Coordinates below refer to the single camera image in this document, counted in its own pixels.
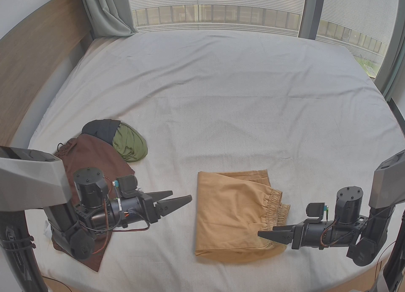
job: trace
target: clothing tag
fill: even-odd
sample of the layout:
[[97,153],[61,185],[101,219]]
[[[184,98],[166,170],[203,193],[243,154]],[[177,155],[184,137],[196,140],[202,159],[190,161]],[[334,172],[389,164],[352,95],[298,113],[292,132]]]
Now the clothing tag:
[[51,225],[49,224],[49,222],[47,220],[45,220],[44,236],[47,237],[49,240],[52,239]]

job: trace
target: bed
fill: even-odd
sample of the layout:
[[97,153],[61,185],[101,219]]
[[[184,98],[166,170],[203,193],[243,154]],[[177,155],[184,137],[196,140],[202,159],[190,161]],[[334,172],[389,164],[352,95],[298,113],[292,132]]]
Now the bed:
[[[26,212],[43,274],[82,291],[324,291],[365,272],[346,249],[291,250],[244,265],[194,255],[197,173],[268,169],[291,204],[333,210],[337,191],[364,190],[373,171],[405,149],[381,93],[349,51],[256,32],[160,31],[96,39],[53,99],[30,148],[53,153],[93,119],[120,119],[146,139],[130,164],[146,192],[193,201],[141,233],[115,233],[98,273],[53,249],[45,214]],[[387,247],[402,207],[392,217]]]

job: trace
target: headboard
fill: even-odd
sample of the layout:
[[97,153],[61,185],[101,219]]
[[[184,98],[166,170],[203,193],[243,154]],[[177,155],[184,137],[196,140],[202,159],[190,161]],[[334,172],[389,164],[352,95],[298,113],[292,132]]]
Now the headboard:
[[51,0],[0,39],[0,145],[10,145],[42,86],[90,30],[82,0]]

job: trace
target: clothing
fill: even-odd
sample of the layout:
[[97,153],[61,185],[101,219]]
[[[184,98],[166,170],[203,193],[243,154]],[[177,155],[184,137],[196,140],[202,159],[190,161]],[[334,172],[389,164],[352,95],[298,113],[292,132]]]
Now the clothing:
[[282,253],[286,245],[257,236],[284,226],[289,205],[270,186],[267,170],[198,173],[195,255],[243,263]]
[[137,162],[148,153],[145,139],[131,126],[121,122],[113,139],[113,147],[126,162]]
[[121,121],[119,120],[93,120],[84,125],[81,132],[97,137],[113,145],[113,139]]
[[[125,160],[122,159],[122,157],[119,155],[119,153],[115,151],[113,146],[109,145],[99,138],[88,134],[81,134],[77,138],[70,139],[54,155],[62,159],[63,165],[65,166],[69,186],[73,195],[73,205],[77,205],[80,202],[73,181],[73,173],[78,169],[86,167],[97,167],[101,169],[104,176],[107,177],[106,180],[109,188],[111,188],[112,185],[111,181],[115,180],[117,177],[134,174],[132,168],[130,168]],[[111,190],[109,196],[110,198],[115,198],[115,191]],[[103,246],[104,241],[105,234],[100,235],[95,241],[96,245],[94,247],[94,250],[99,250]],[[53,247],[57,250],[65,252],[54,241]],[[92,270],[98,272],[104,252],[105,249],[97,254],[92,255],[87,260],[80,260],[80,262],[91,268]]]

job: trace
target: robotic arm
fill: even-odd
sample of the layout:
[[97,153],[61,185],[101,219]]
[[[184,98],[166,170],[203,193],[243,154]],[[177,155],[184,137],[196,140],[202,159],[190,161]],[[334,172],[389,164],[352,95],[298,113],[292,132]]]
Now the robotic arm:
[[[348,247],[346,256],[356,265],[366,266],[374,260],[387,240],[387,228],[395,205],[405,201],[405,150],[388,158],[375,170],[368,217],[360,215],[362,198],[361,188],[342,188],[336,195],[333,220],[328,221],[328,207],[324,203],[310,203],[306,207],[306,215],[311,218],[296,225],[259,231],[258,236],[282,244],[292,243],[292,249],[304,246],[321,250]],[[322,221],[325,211],[327,220]],[[404,267],[405,212],[394,249],[382,276],[378,278],[379,284],[377,280],[370,291],[395,291],[402,279]]]
[[31,149],[0,146],[0,249],[23,292],[48,292],[33,253],[24,210],[41,208],[55,242],[75,259],[94,252],[94,240],[117,227],[145,221],[147,228],[189,203],[191,195],[162,200],[172,191],[144,193],[134,176],[117,178],[117,198],[109,197],[103,172],[83,168],[74,173],[80,203],[73,205],[63,163]]

